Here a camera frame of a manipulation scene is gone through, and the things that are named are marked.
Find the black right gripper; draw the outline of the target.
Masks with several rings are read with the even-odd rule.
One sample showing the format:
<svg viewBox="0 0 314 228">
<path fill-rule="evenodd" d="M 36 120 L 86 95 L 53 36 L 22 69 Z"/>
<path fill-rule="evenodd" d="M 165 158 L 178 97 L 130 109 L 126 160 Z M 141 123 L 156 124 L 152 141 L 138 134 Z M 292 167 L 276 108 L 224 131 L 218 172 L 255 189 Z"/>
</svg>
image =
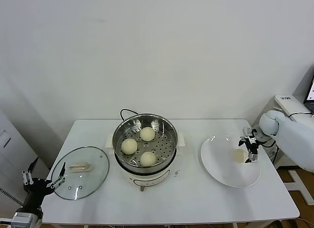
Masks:
<svg viewBox="0 0 314 228">
<path fill-rule="evenodd" d="M 245 145 L 248 149 L 248 158 L 245 163 L 255 163 L 258 160 L 258 148 L 261 143 L 256 139 L 253 135 L 245 135 L 245 137 L 241 137 L 238 146 Z"/>
</svg>

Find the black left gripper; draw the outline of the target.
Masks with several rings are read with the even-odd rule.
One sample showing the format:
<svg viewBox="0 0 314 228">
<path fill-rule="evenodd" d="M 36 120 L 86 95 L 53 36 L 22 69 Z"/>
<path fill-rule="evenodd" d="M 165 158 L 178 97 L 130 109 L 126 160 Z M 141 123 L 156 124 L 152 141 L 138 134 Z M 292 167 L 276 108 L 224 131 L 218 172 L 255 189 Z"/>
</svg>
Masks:
<svg viewBox="0 0 314 228">
<path fill-rule="evenodd" d="M 47 196 L 51 193 L 51 188 L 58 188 L 65 182 L 66 163 L 63 163 L 59 176 L 55 180 L 46 180 L 40 178 L 32 179 L 31 171 L 22 171 L 24 190 L 28 195 Z"/>
</svg>

